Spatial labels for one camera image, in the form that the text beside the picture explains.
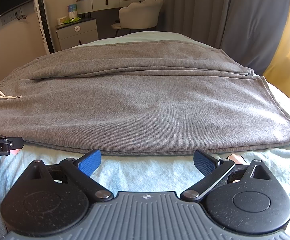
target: white side cabinet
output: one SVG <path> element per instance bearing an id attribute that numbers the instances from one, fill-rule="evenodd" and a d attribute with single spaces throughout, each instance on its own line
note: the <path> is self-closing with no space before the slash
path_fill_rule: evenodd
<path id="1" fill-rule="evenodd" d="M 58 25 L 56 31 L 62 50 L 98 40 L 95 18 Z"/>

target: bed sheet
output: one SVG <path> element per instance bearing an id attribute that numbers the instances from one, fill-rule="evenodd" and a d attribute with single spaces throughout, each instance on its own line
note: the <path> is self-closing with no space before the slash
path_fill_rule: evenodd
<path id="1" fill-rule="evenodd" d="M 176 33 L 144 32 L 81 46 L 168 39 L 196 43 Z M 290 99 L 274 86 L 269 87 L 277 101 L 290 114 Z M 230 154 L 232 153 L 215 157 L 227 157 Z M 263 160 L 290 195 L 290 145 L 236 154 L 242 155 L 248 163 L 253 159 Z M 80 156 L 78 153 L 30 143 L 25 143 L 24 148 L 15 156 L 0 156 L 0 201 L 32 160 L 42 159 L 45 164 L 55 164 L 67 157 Z M 193 165 L 192 156 L 103 156 L 101 166 L 91 177 L 115 195 L 118 191 L 176 191 L 179 196 L 183 190 L 202 179 L 203 175 Z M 286 233 L 290 235 L 290 223 Z"/>

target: silver bolt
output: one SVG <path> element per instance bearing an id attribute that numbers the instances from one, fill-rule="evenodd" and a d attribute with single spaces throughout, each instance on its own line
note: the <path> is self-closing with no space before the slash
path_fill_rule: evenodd
<path id="1" fill-rule="evenodd" d="M 186 198 L 197 198 L 199 196 L 199 193 L 195 190 L 186 190 L 183 192 L 183 195 Z"/>
<path id="2" fill-rule="evenodd" d="M 111 193 L 108 190 L 99 190 L 95 193 L 97 198 L 109 198 Z"/>

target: beige upholstered chair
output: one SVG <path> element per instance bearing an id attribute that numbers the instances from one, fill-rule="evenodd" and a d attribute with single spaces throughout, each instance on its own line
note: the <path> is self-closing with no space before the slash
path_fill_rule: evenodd
<path id="1" fill-rule="evenodd" d="M 112 25 L 112 28 L 117 30 L 115 37 L 120 29 L 129 29 L 131 32 L 132 29 L 143 30 L 156 27 L 163 3 L 164 0 L 145 0 L 121 8 L 119 10 L 120 23 Z"/>

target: power socket panel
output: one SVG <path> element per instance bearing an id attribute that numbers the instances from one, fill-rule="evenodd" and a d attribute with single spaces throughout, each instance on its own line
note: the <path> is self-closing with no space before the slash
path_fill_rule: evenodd
<path id="1" fill-rule="evenodd" d="M 17 17 L 19 17 L 21 15 L 20 13 L 20 9 L 17 8 L 17 9 L 14 9 L 6 14 L 4 14 L 2 17 L 1 17 L 1 25 L 5 25 L 9 22 L 11 22 L 12 20 L 15 20 L 17 19 L 15 13 L 17 14 Z"/>

